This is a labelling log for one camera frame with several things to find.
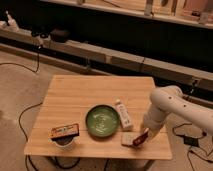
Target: green bowl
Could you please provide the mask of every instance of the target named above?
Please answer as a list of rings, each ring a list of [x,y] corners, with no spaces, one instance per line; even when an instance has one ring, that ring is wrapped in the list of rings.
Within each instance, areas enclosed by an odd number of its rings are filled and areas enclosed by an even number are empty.
[[[93,107],[86,116],[88,132],[96,137],[108,137],[114,134],[119,124],[117,111],[107,105]]]

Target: bottle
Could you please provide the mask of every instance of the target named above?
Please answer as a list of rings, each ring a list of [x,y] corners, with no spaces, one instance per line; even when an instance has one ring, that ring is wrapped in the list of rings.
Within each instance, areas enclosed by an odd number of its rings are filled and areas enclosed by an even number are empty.
[[[6,11],[6,14],[7,14],[7,18],[8,18],[8,24],[9,24],[10,28],[12,29],[12,31],[18,31],[19,26],[16,23],[16,20],[11,17],[11,15],[9,14],[8,11]]]
[[[126,107],[124,104],[121,103],[119,99],[116,100],[116,109],[120,116],[121,124],[124,131],[131,131],[133,129],[133,123],[130,119],[130,116],[127,112]]]

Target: table leg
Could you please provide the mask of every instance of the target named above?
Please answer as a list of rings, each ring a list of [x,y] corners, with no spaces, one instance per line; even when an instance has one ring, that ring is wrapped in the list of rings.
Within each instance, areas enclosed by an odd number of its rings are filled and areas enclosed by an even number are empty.
[[[143,167],[143,171],[148,171],[154,162],[155,162],[155,160],[148,160],[147,163]]]

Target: packaging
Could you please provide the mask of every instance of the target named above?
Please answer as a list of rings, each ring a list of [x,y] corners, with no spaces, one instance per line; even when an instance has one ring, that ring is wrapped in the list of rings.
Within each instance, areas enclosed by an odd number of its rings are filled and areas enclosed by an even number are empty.
[[[52,128],[50,139],[59,147],[66,147],[73,142],[73,138],[79,136],[79,125],[72,124]]]

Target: black cable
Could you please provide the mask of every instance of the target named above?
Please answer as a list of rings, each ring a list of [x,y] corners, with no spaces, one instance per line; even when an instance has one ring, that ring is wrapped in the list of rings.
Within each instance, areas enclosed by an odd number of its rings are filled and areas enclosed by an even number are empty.
[[[199,149],[201,149],[205,153],[206,157],[209,157],[213,153],[213,149],[209,153],[201,147],[199,147]]]
[[[25,163],[25,167],[26,167],[27,171],[30,171],[28,164],[27,164],[27,156],[25,156],[24,163]]]
[[[189,163],[190,163],[190,165],[191,165],[192,170],[195,171],[194,166],[193,166],[193,164],[192,164],[192,161],[191,161],[191,159],[190,159],[190,157],[189,157],[189,154],[190,154],[189,151],[191,150],[191,147],[192,147],[192,146],[190,146],[189,149],[188,149],[188,151],[187,151],[187,159],[189,160]]]
[[[28,160],[29,160],[31,166],[33,167],[33,169],[34,169],[35,171],[39,171],[39,170],[37,169],[37,167],[35,166],[35,164],[33,163],[31,157],[28,155],[27,158],[28,158]]]
[[[74,168],[75,166],[78,165],[78,163],[79,163],[80,160],[81,160],[81,158],[79,157],[79,158],[77,158],[76,162],[75,162],[73,165],[71,165],[71,166],[62,166],[62,165],[60,164],[58,158],[57,158],[57,157],[54,157],[54,158],[55,158],[55,164],[56,164],[56,166],[58,166],[60,169],[64,169],[64,170],[68,170],[68,169]]]
[[[105,165],[104,165],[104,171],[107,170],[108,163],[109,163],[109,159],[106,160],[106,163],[105,163]]]
[[[213,153],[213,148],[209,153],[206,152],[206,156],[209,157],[212,153]]]
[[[22,118],[23,114],[24,114],[26,111],[28,111],[28,110],[30,110],[30,109],[32,109],[32,108],[34,108],[34,107],[40,106],[42,103],[43,103],[43,102],[38,103],[38,104],[36,104],[36,105],[32,105],[32,106],[27,107],[27,108],[24,109],[24,110],[21,112],[21,114],[19,115],[19,118],[18,118],[19,127],[20,127],[21,131],[23,132],[26,141],[28,141],[28,137],[27,137],[27,133],[25,132],[24,128],[22,127],[21,118]]]
[[[211,163],[211,160],[206,160],[205,158],[201,157],[200,155],[198,155],[197,153],[195,153],[194,151],[189,151],[190,153],[194,154],[195,156],[197,156],[198,158],[200,158],[203,161],[206,161],[208,163]]]
[[[173,134],[174,134],[175,136],[184,138],[184,136],[185,136],[184,134],[177,134],[177,133],[175,132],[175,130],[178,129],[178,128],[180,128],[180,127],[182,127],[182,126],[185,126],[185,125],[192,125],[192,123],[183,123],[183,124],[181,124],[181,125],[178,125],[178,126],[173,127],[173,128],[172,128]],[[200,137],[193,137],[193,138],[202,139],[202,138],[204,138],[205,136],[206,136],[206,134],[205,134],[205,132],[203,132],[202,135],[201,135]]]
[[[24,110],[21,112],[21,114],[19,115],[18,124],[19,124],[19,127],[20,127],[22,133],[24,134],[24,137],[25,137],[25,140],[26,140],[26,141],[28,141],[28,137],[27,137],[27,133],[25,132],[25,130],[24,130],[22,124],[21,124],[21,118],[22,118],[23,114],[24,114],[26,111],[28,111],[28,110],[30,110],[30,109],[32,109],[32,108],[34,108],[34,107],[40,106],[41,104],[42,104],[42,102],[41,102],[41,103],[38,103],[38,104],[36,104],[36,105],[29,106],[29,107],[27,107],[26,109],[24,109]],[[33,167],[33,169],[34,169],[35,171],[38,171],[38,169],[36,168],[35,164],[33,163],[32,159],[31,159],[31,157],[30,157],[30,156],[25,156],[25,166],[26,166],[27,171],[29,171],[29,167],[28,167],[28,165],[27,165],[27,159],[29,160],[29,162],[30,162],[31,166]]]
[[[33,69],[31,69],[31,68],[28,68],[28,67],[26,67],[26,66],[24,66],[24,65],[22,65],[22,64],[17,64],[17,63],[13,63],[13,62],[4,62],[4,63],[0,63],[0,66],[1,65],[16,65],[16,66],[19,66],[19,67],[23,67],[23,68],[25,68],[25,69],[27,69],[27,70],[29,70],[29,71],[31,71],[31,72],[33,72],[33,73],[37,73],[38,72],[38,70],[39,70],[39,65],[40,65],[40,56],[39,56],[39,54],[40,54],[40,49],[42,48],[42,46],[39,46],[38,47],[38,52],[37,52],[37,66],[36,66],[36,69],[35,70],[33,70]]]

